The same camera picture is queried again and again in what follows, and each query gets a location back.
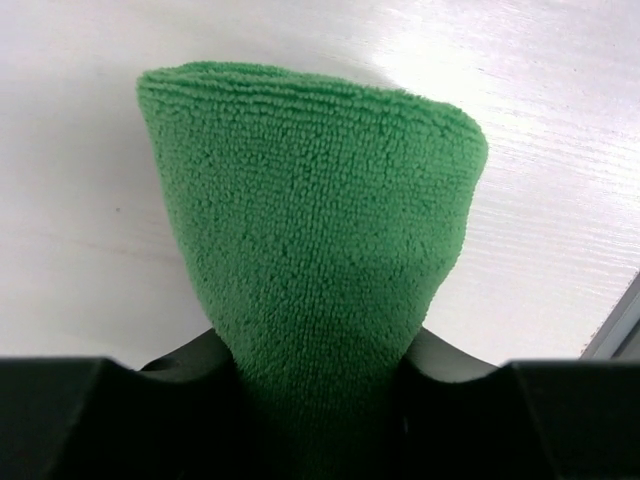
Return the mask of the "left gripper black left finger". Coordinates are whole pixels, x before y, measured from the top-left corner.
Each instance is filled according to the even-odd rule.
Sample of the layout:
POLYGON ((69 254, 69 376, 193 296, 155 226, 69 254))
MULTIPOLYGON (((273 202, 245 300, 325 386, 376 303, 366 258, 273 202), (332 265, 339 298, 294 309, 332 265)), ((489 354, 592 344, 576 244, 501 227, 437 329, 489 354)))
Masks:
POLYGON ((105 357, 1 361, 4 479, 234 479, 246 454, 212 330, 140 370, 105 357))

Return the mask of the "green towel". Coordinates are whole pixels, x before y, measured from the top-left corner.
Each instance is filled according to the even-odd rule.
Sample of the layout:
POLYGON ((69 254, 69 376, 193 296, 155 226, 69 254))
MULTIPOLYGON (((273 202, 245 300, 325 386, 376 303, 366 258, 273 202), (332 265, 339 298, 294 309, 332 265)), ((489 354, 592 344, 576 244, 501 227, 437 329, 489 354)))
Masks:
POLYGON ((392 473, 395 373, 460 255, 480 126, 402 90, 267 65, 150 70, 136 94, 271 475, 392 473))

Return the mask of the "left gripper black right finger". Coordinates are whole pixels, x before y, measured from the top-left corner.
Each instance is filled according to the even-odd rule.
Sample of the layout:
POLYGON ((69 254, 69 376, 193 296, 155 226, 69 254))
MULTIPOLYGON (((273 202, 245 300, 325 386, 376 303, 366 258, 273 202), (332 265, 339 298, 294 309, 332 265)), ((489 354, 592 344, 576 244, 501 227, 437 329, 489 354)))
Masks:
POLYGON ((405 479, 636 479, 639 364, 494 367, 421 329, 398 371, 405 479))

